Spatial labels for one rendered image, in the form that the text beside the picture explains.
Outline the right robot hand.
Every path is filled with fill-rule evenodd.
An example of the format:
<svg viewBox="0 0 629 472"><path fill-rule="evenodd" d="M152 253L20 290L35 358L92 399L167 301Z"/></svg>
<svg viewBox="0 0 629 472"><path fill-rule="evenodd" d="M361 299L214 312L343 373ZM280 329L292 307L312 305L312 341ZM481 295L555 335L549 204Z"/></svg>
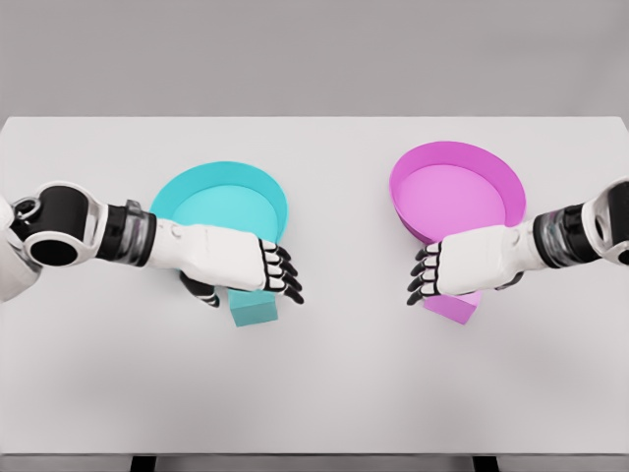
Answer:
<svg viewBox="0 0 629 472"><path fill-rule="evenodd" d="M490 226L445 237L422 247L411 270L407 304L439 295L465 295L509 286L525 271L513 229Z"/></svg>

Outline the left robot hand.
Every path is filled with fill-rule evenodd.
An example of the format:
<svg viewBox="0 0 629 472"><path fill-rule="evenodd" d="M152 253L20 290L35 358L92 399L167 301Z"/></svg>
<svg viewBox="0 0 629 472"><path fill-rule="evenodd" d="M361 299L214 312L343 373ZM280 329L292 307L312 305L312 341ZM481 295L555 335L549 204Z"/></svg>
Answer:
<svg viewBox="0 0 629 472"><path fill-rule="evenodd" d="M305 303L298 272L281 246L253 233L229 228L191 225L181 229L186 254L180 279L191 293L210 306L219 305L217 286L274 292L299 305Z"/></svg>

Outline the pink block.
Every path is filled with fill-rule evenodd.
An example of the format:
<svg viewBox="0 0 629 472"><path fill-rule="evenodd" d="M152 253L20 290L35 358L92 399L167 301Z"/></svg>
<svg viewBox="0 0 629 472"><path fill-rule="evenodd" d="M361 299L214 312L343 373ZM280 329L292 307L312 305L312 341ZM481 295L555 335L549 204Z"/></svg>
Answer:
<svg viewBox="0 0 629 472"><path fill-rule="evenodd" d="M480 291L465 295L428 297L424 307L460 325L465 325L482 300Z"/></svg>

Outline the cyan plate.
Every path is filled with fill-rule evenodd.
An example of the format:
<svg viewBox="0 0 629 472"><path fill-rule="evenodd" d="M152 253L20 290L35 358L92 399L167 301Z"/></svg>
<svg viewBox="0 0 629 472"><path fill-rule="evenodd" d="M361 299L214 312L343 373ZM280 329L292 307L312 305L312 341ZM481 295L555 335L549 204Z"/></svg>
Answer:
<svg viewBox="0 0 629 472"><path fill-rule="evenodd" d="M150 211L183 225L206 224L252 232L278 243L285 232L288 200L263 170L236 161L192 167L170 180Z"/></svg>

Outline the cyan block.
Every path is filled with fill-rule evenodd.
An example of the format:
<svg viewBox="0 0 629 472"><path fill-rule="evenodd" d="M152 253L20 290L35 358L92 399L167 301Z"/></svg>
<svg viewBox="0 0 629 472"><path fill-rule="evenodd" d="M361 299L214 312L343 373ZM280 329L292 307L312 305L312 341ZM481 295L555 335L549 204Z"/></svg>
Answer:
<svg viewBox="0 0 629 472"><path fill-rule="evenodd" d="M229 289L228 300L236 326L256 325L278 319L276 298L272 292Z"/></svg>

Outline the pink plate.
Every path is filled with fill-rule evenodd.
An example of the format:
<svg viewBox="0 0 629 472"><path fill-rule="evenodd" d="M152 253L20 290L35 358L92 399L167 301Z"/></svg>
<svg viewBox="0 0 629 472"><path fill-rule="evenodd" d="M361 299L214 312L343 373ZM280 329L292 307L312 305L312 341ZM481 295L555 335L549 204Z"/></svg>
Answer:
<svg viewBox="0 0 629 472"><path fill-rule="evenodd" d="M527 199L515 171L481 147L432 142L394 164L389 195L407 230L424 243L485 226L523 221Z"/></svg>

